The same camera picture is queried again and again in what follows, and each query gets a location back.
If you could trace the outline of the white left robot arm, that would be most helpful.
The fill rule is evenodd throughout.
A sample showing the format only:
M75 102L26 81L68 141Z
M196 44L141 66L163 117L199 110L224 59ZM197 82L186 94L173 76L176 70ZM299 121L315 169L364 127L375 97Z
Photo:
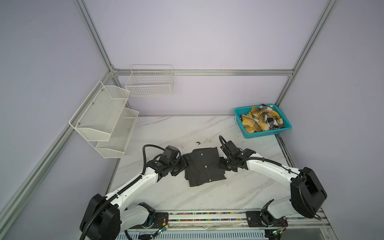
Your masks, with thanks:
M156 184L168 174L178 175L188 166L183 157L169 159L159 156L145 162L144 172L122 185L117 190L102 196L96 194L88 203L80 224L80 239L114 240L123 231L131 227L151 226L151 217L155 210L141 203L129 209L129 205L144 190Z

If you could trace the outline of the dark grey pinstriped shirt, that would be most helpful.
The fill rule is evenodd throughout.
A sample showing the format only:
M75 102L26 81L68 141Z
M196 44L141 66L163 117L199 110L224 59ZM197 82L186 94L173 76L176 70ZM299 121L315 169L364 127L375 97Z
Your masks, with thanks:
M188 164L185 169L185 179L188 180L190 187L226 179L225 171L220 169L217 147L195 149L182 157Z

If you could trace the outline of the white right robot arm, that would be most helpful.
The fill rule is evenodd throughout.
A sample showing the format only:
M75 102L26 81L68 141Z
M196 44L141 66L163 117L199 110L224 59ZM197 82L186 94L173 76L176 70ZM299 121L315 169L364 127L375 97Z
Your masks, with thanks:
M239 168L262 174L285 187L289 194L268 201L260 211L260 224L271 227L284 217L300 214L313 219L328 195L315 172L307 167L297 169L267 159L250 149L221 147L225 156L220 168L236 172Z

